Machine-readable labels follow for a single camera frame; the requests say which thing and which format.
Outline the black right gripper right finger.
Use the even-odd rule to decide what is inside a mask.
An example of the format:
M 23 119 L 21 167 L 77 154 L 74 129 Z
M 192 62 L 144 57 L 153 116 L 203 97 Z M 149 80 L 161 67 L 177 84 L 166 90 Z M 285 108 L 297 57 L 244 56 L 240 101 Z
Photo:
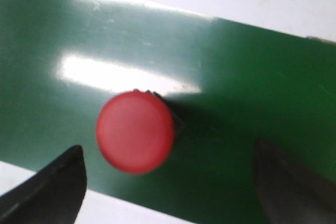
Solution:
M 335 183 L 275 144 L 255 141 L 256 191 L 270 223 L 335 223 Z

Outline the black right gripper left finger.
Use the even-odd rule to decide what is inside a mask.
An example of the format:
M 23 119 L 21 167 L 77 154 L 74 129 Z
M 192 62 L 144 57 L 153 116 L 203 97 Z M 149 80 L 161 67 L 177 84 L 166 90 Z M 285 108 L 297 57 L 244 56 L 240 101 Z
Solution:
M 86 190 L 83 148 L 74 145 L 1 196 L 1 223 L 75 223 Z

